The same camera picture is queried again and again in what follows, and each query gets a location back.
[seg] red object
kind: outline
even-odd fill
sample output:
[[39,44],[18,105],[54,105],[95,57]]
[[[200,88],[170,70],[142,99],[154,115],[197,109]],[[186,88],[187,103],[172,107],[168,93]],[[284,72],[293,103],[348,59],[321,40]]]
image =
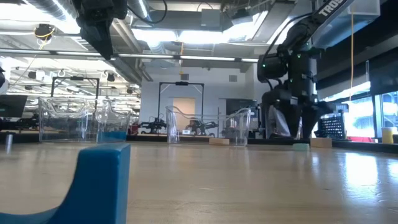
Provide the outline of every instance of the red object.
[[351,141],[356,141],[356,142],[374,142],[374,140],[370,137],[347,137]]

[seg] clear plastic bin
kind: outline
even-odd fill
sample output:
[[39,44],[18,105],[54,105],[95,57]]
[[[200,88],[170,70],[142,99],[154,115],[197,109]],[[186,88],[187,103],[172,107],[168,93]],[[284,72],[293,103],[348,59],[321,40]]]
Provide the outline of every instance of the clear plastic bin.
[[245,146],[248,143],[249,108],[229,116],[185,114],[175,106],[166,106],[168,143],[203,143],[209,138],[229,139],[229,145]]
[[125,141],[130,117],[110,100],[39,98],[40,142]]

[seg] metal frame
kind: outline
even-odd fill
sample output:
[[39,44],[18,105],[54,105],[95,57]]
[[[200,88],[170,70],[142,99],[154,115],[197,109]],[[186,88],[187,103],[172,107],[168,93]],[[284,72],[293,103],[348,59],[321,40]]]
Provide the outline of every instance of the metal frame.
[[188,83],[188,82],[160,82],[159,83],[159,96],[157,100],[157,118],[159,119],[160,116],[160,94],[161,94],[161,88],[163,84],[174,84],[174,85],[179,85],[179,83],[184,83],[185,85],[201,85],[201,119],[203,119],[203,101],[204,101],[204,95],[205,95],[205,84],[204,83]]
[[71,80],[71,81],[83,81],[83,80],[95,80],[97,81],[97,86],[96,86],[96,90],[95,90],[95,98],[98,99],[98,95],[100,93],[100,79],[99,78],[84,78],[84,77],[52,77],[52,84],[51,84],[51,97],[54,96],[54,89],[57,86],[55,86],[55,81],[57,79],[61,79],[62,81],[64,80]]

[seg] small wooden block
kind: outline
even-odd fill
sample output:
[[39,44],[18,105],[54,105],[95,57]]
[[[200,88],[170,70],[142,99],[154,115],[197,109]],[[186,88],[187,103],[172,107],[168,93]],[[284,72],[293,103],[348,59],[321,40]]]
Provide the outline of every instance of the small wooden block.
[[311,138],[311,147],[331,149],[331,138]]
[[209,144],[229,146],[229,139],[210,138],[209,139]]

